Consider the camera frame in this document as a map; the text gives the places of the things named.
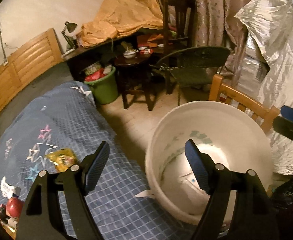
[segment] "white bucket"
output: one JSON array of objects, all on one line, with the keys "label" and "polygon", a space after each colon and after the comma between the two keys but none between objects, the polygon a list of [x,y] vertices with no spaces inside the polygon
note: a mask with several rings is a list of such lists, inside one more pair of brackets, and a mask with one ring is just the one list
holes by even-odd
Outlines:
[{"label": "white bucket", "polygon": [[[175,218],[197,225],[209,199],[197,185],[186,160],[184,145],[189,139],[215,163],[242,173],[253,169],[265,189],[271,184],[271,147],[256,122],[227,104],[214,101],[184,104],[161,119],[145,158],[151,192]],[[231,221],[234,203],[235,191],[232,191],[225,222]]]}]

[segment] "chair back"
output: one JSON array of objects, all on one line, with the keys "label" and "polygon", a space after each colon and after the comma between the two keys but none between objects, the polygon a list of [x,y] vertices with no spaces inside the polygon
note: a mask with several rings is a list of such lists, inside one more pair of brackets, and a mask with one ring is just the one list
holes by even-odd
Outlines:
[{"label": "chair back", "polygon": [[[161,0],[163,6],[163,44],[164,44],[164,54],[167,54],[168,44],[186,41],[187,47],[192,46],[192,30],[194,26],[194,14],[196,11],[196,0]],[[174,39],[169,38],[169,11],[168,7],[174,6],[175,9],[175,25],[176,25],[176,37]],[[186,14],[187,10],[190,8],[190,17],[188,21],[188,26],[186,28]]]},{"label": "chair back", "polygon": [[[213,77],[213,82],[210,90],[209,100],[219,101],[226,104],[230,104],[232,99],[239,102],[237,109],[245,112],[248,108],[253,111],[251,118],[256,121],[258,117],[263,120],[260,125],[261,129],[267,133],[271,130],[273,125],[273,120],[280,114],[280,110],[275,106],[270,109],[265,108],[261,103],[257,102],[248,95],[222,83],[223,77],[221,75],[215,74]],[[220,94],[226,95],[225,102],[220,100]]]},{"label": "chair back", "polygon": [[221,67],[224,66],[230,50],[224,47],[201,46],[178,50],[162,57],[159,67]]}]

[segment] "green bucket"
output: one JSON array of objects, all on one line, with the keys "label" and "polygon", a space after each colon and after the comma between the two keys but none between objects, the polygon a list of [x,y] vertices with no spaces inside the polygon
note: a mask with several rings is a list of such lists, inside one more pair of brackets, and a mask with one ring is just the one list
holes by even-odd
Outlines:
[{"label": "green bucket", "polygon": [[89,85],[94,98],[101,105],[109,104],[118,98],[115,72],[116,68],[112,67],[111,72],[105,77],[95,81],[85,81],[85,84]]}]

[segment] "red plastic bag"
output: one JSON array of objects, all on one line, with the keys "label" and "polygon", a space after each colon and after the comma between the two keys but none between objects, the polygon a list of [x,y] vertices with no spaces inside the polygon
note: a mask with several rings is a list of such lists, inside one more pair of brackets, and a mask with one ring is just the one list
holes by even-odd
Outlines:
[{"label": "red plastic bag", "polygon": [[95,81],[98,80],[99,78],[103,78],[105,75],[103,74],[104,68],[99,69],[98,71],[94,72],[91,75],[88,75],[85,77],[85,81]]}]

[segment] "light wooden chair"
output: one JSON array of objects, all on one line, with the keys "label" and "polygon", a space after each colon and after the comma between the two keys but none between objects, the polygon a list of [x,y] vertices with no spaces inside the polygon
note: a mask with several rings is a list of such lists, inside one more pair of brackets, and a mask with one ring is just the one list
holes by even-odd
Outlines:
[{"label": "light wooden chair", "polygon": [[275,106],[272,106],[271,109],[265,108],[261,103],[255,101],[253,98],[248,95],[222,83],[223,77],[221,75],[215,74],[213,77],[213,82],[210,90],[209,100],[210,101],[220,101],[220,94],[227,96],[225,102],[230,104],[232,99],[239,102],[238,109],[242,112],[248,108],[253,111],[252,119],[256,121],[258,117],[264,119],[261,124],[261,129],[267,133],[272,128],[273,120],[280,113],[280,110]]}]

